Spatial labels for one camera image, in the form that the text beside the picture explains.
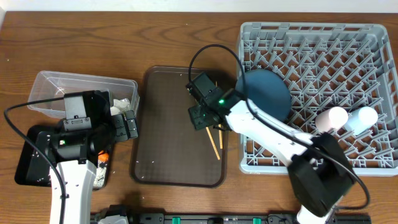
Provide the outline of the white paper napkin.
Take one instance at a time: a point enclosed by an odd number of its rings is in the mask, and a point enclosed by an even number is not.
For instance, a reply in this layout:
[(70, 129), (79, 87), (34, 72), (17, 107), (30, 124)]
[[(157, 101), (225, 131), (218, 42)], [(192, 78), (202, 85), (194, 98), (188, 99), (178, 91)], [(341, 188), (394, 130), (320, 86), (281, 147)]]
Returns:
[(130, 105), (131, 103), (127, 98), (122, 100), (114, 99), (113, 106), (110, 107), (111, 115), (114, 116), (130, 110)]

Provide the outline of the wooden chopstick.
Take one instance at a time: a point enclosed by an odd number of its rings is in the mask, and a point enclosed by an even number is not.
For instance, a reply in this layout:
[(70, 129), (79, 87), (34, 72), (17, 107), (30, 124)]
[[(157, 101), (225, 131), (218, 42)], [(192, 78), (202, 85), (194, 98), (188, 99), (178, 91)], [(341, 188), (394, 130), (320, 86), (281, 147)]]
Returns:
[(220, 158), (220, 155), (219, 155), (219, 153), (218, 153), (218, 149), (217, 149), (217, 147), (216, 147), (216, 144), (215, 144), (215, 142), (214, 142), (214, 139), (213, 139), (213, 136), (212, 136), (212, 134), (211, 134), (211, 131), (210, 131), (209, 127), (206, 127), (206, 131), (207, 131), (208, 137), (209, 137), (209, 139), (210, 139), (211, 145), (212, 145), (212, 147), (213, 147), (213, 150), (214, 150), (214, 152), (215, 152), (216, 158), (217, 158), (217, 160), (220, 160), (221, 158)]
[(223, 149), (223, 131), (221, 130), (221, 124), (218, 124), (218, 133), (219, 133), (219, 143), (220, 149)]

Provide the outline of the orange carrot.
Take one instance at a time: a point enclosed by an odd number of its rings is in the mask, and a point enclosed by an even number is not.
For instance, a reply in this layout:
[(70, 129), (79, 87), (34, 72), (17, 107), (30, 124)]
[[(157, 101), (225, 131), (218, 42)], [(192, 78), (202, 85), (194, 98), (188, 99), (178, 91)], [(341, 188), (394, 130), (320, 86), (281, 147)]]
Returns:
[(105, 151), (101, 151), (98, 154), (98, 160), (101, 162), (108, 162), (109, 161), (109, 154)]

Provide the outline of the blue plate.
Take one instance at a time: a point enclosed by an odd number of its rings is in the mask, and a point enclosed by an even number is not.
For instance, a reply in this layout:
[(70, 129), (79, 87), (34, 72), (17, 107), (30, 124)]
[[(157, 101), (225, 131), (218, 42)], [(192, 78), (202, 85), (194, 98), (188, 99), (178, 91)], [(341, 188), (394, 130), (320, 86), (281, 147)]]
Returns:
[(286, 84), (269, 70), (251, 70), (245, 73), (248, 98), (263, 112), (284, 122), (290, 113), (291, 95)]

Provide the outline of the pink plastic cup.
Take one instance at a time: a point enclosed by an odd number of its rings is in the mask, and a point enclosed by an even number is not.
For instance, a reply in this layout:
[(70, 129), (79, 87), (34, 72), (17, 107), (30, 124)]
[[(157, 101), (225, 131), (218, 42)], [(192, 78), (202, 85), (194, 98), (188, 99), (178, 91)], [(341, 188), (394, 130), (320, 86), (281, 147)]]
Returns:
[(315, 118), (315, 127), (320, 134), (331, 130), (338, 130), (343, 127), (348, 120), (348, 112), (342, 107), (332, 107)]

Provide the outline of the light blue plastic cup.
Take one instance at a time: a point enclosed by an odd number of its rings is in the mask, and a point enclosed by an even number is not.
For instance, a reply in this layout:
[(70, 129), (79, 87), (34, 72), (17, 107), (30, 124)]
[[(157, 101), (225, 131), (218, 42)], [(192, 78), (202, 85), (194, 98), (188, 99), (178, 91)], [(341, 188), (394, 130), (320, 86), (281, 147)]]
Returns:
[(365, 106), (353, 111), (343, 128), (352, 131), (355, 136), (363, 133), (372, 127), (378, 120), (378, 113), (375, 109)]

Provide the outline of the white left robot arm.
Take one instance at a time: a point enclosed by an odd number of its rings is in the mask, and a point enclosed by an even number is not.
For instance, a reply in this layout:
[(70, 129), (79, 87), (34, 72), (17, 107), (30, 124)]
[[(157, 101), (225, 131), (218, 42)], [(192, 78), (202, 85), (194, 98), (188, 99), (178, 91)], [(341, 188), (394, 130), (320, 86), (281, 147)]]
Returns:
[(101, 152), (138, 136), (133, 111), (113, 115), (108, 91), (64, 95), (66, 117), (58, 126), (35, 125), (28, 138), (39, 158), (35, 177), (48, 174), (51, 223), (88, 223), (91, 194)]

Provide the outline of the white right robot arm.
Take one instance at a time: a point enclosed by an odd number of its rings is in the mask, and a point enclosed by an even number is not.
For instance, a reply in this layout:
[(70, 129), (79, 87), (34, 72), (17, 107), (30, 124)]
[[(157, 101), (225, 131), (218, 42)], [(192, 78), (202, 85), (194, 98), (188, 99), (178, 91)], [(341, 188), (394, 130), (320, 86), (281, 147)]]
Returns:
[(351, 164), (329, 133), (314, 136), (284, 124), (291, 109), (287, 86), (268, 70), (252, 70), (236, 86), (223, 90), (203, 72), (186, 88), (197, 102), (189, 108), (196, 130), (221, 124), (251, 138), (287, 168), (301, 204), (299, 223), (326, 223), (356, 183)]

